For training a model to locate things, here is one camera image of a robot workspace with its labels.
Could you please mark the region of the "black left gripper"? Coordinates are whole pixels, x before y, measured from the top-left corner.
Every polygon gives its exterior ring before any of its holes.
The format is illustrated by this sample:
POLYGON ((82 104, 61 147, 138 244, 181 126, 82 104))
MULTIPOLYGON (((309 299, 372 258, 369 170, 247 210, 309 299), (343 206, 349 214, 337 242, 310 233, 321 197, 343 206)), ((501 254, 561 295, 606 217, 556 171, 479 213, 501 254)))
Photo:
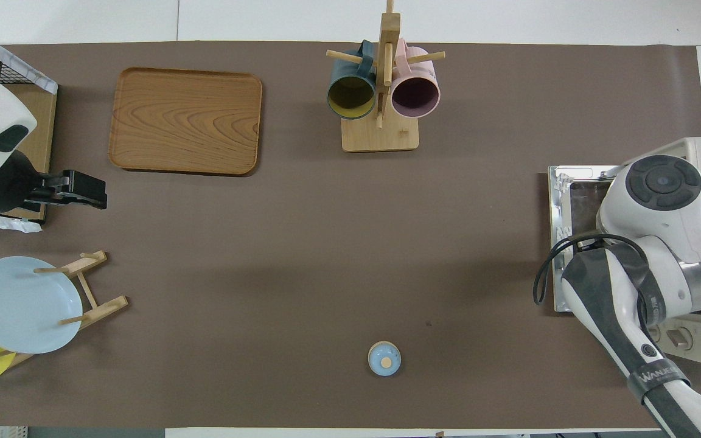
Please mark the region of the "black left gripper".
POLYGON ((21 207, 38 210, 38 205, 78 204, 105 210, 106 200, 72 196, 106 196, 106 182, 78 171, 39 173, 21 151, 14 151, 0 167, 0 214, 21 207), (30 196, 43 186, 58 196, 30 196))

